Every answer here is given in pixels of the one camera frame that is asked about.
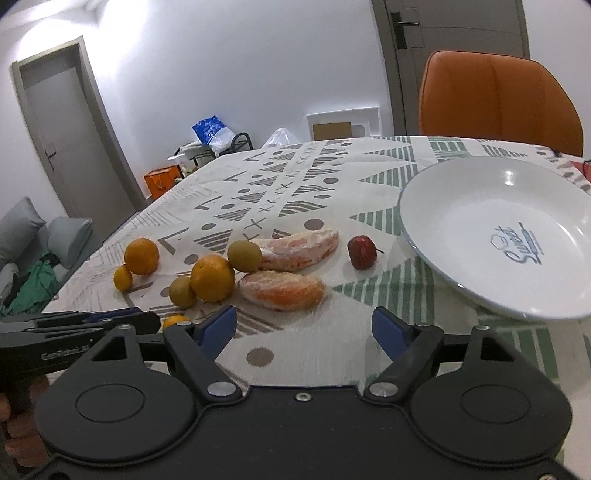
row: gray sofa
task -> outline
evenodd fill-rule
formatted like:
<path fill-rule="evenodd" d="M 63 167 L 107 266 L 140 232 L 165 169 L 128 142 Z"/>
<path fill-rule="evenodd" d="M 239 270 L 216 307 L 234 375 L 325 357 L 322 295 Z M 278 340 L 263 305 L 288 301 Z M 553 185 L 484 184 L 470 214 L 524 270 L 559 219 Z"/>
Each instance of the gray sofa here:
<path fill-rule="evenodd" d="M 0 219 L 0 299 L 10 292 L 14 274 L 26 275 L 33 263 L 51 252 L 60 261 L 53 270 L 60 287 L 101 246 L 90 219 L 41 219 L 28 197 Z"/>

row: blue plastic bag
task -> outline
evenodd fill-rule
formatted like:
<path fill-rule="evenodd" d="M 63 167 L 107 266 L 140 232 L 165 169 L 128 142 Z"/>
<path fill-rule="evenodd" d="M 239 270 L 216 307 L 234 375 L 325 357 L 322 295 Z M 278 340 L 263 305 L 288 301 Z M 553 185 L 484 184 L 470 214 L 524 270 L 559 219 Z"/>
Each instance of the blue plastic bag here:
<path fill-rule="evenodd" d="M 199 140 L 204 145 L 209 145 L 214 135 L 218 133 L 224 125 L 215 115 L 211 118 L 206 118 L 193 125 L 193 130 L 197 134 Z"/>
<path fill-rule="evenodd" d="M 208 145 L 216 155 L 232 145 L 235 136 L 215 115 L 193 125 L 193 130 L 201 143 Z"/>

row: door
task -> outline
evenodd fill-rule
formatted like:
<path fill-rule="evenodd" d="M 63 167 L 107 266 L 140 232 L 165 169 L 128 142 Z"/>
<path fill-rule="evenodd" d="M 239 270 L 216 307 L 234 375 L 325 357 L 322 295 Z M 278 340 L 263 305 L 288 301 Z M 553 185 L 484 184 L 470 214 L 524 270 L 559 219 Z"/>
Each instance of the door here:
<path fill-rule="evenodd" d="M 101 239 L 134 212 L 99 136 L 85 97 L 79 52 L 67 48 L 21 68 L 50 180 L 70 216 L 92 218 Z"/>
<path fill-rule="evenodd" d="M 430 55 L 438 50 L 529 57 L 521 0 L 374 0 L 391 96 L 401 96 L 404 125 L 397 135 L 418 135 L 418 94 Z M 388 63 L 394 62 L 394 68 Z"/>

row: green fruit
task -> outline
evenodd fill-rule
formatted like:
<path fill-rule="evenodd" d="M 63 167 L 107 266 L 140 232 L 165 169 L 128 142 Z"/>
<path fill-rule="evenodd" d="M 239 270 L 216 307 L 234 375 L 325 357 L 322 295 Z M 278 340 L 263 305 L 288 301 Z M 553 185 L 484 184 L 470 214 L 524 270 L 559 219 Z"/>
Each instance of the green fruit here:
<path fill-rule="evenodd" d="M 191 308 L 197 301 L 189 282 L 189 277 L 180 277 L 173 281 L 168 289 L 170 301 L 184 309 Z"/>
<path fill-rule="evenodd" d="M 238 240 L 228 248 L 228 261 L 239 272 L 249 273 L 258 270 L 262 252 L 257 244 Z"/>

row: door handle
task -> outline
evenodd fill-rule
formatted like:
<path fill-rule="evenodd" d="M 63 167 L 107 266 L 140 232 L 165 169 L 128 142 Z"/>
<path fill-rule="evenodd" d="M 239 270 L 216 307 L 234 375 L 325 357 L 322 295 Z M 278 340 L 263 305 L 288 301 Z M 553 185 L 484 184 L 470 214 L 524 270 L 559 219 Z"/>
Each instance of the door handle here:
<path fill-rule="evenodd" d="M 53 143 L 50 143 L 47 146 L 47 149 L 45 150 L 45 156 L 47 157 L 47 160 L 49 161 L 49 165 L 53 171 L 55 171 L 56 169 L 53 168 L 53 163 L 51 163 L 51 159 L 53 157 L 55 157 L 56 154 L 57 154 L 56 146 Z"/>
<path fill-rule="evenodd" d="M 403 22 L 400 12 L 391 12 L 392 30 L 394 32 L 394 41 L 398 50 L 408 50 L 406 42 L 406 35 L 404 34 L 404 27 L 420 27 L 419 22 Z"/>

